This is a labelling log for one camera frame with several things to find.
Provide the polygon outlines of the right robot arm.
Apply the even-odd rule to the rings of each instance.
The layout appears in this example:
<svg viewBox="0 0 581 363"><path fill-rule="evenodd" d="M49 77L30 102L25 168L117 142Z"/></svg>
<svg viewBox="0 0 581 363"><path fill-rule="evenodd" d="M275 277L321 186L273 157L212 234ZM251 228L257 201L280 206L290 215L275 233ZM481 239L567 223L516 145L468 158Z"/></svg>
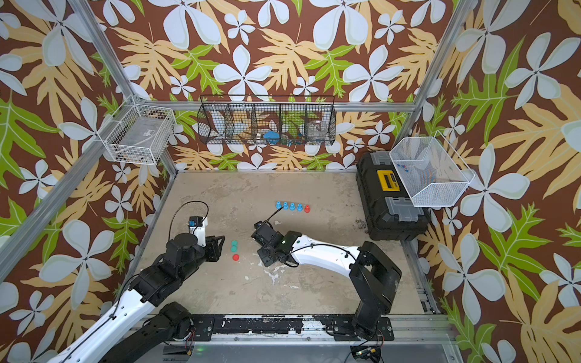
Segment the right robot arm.
<svg viewBox="0 0 581 363"><path fill-rule="evenodd" d="M259 221L251 235L260 245L264 266L281 263L290 268L315 266L349 278L360 302L352 317L354 334L375 338L379 321L392 308L402 278L401 269L376 244L340 246L289 231L282 234L269 221Z"/></svg>

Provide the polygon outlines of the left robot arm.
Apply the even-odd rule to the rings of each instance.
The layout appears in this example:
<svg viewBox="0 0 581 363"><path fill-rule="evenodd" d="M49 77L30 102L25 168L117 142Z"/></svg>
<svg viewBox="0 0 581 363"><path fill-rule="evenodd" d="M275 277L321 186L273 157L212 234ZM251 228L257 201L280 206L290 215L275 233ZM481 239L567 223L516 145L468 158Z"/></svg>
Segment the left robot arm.
<svg viewBox="0 0 581 363"><path fill-rule="evenodd" d="M181 233L166 244L166 252L130 281L129 289L79 339L50 362L135 362L156 346L195 334L192 314L177 302L161 308L135 333L127 333L162 304L203 263L217 262L224 236L205 238Z"/></svg>

